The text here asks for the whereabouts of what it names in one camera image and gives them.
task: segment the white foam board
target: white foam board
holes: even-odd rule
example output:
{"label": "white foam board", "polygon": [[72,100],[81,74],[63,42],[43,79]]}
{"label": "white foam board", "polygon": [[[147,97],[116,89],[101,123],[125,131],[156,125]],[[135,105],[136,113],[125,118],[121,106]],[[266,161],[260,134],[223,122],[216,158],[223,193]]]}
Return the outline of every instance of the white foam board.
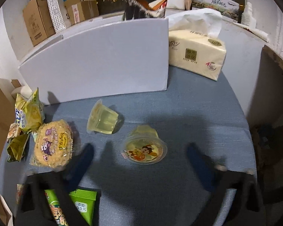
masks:
{"label": "white foam board", "polygon": [[19,70],[40,100],[72,100],[167,89],[168,19],[137,19],[89,28],[59,40]]}

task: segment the round table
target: round table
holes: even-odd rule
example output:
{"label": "round table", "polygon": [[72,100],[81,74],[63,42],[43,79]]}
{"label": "round table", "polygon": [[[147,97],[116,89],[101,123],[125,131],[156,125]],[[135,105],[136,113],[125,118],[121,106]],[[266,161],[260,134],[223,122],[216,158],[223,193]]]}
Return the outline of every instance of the round table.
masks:
{"label": "round table", "polygon": [[[74,154],[84,143],[95,147],[93,164],[80,183],[100,194],[95,226],[190,225],[210,196],[186,158],[185,147],[190,142],[229,170],[256,170],[248,123],[223,73],[215,82],[170,67],[168,84],[162,92],[102,97],[104,105],[124,118],[122,127],[112,135],[86,132],[90,110],[99,98],[44,108],[45,122],[64,119],[72,127]],[[139,124],[155,128],[167,143],[168,153],[162,161],[142,166],[120,154],[122,142]],[[29,164],[34,145],[31,137],[28,156],[21,162],[6,162],[6,145],[0,158],[0,194],[14,215],[17,184],[25,181],[29,170],[51,170]],[[222,225],[233,196],[233,191],[227,193],[215,225]]]}

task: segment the green snack package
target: green snack package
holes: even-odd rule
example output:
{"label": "green snack package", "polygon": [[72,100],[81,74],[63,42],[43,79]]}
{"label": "green snack package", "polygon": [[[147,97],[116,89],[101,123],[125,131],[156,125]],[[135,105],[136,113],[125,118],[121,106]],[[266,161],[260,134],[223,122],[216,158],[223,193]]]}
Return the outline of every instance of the green snack package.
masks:
{"label": "green snack package", "polygon": [[[62,213],[62,209],[60,208],[60,204],[54,190],[45,190],[45,195],[49,203],[53,218],[56,220],[57,224],[67,226],[68,223],[66,222],[65,217]],[[89,225],[92,225],[94,203],[97,197],[97,193],[95,191],[77,189],[73,192],[70,192],[69,196],[86,222]]]}
{"label": "green snack package", "polygon": [[8,162],[21,160],[28,138],[29,133],[25,133],[19,135],[18,137],[14,137],[10,141],[7,147],[8,154],[10,155],[10,157],[8,158]]}

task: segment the jelly cup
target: jelly cup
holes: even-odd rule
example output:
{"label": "jelly cup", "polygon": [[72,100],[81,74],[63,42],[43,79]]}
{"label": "jelly cup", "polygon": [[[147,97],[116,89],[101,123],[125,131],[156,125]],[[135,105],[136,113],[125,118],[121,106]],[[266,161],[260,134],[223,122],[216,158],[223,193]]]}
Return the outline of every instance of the jelly cup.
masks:
{"label": "jelly cup", "polygon": [[93,106],[88,122],[87,132],[92,131],[112,134],[118,120],[118,113],[104,106],[102,100],[98,100]]}
{"label": "jelly cup", "polygon": [[158,137],[155,129],[140,125],[125,139],[121,154],[134,163],[148,165],[161,161],[167,151],[166,144]]}

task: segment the shopping bag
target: shopping bag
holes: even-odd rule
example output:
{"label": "shopping bag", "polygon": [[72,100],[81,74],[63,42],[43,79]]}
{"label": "shopping bag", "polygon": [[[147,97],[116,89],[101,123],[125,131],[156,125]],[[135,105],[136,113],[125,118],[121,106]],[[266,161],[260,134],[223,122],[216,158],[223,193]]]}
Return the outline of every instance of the shopping bag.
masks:
{"label": "shopping bag", "polygon": [[50,17],[56,33],[71,26],[70,17],[64,6],[64,1],[67,0],[47,0]]}

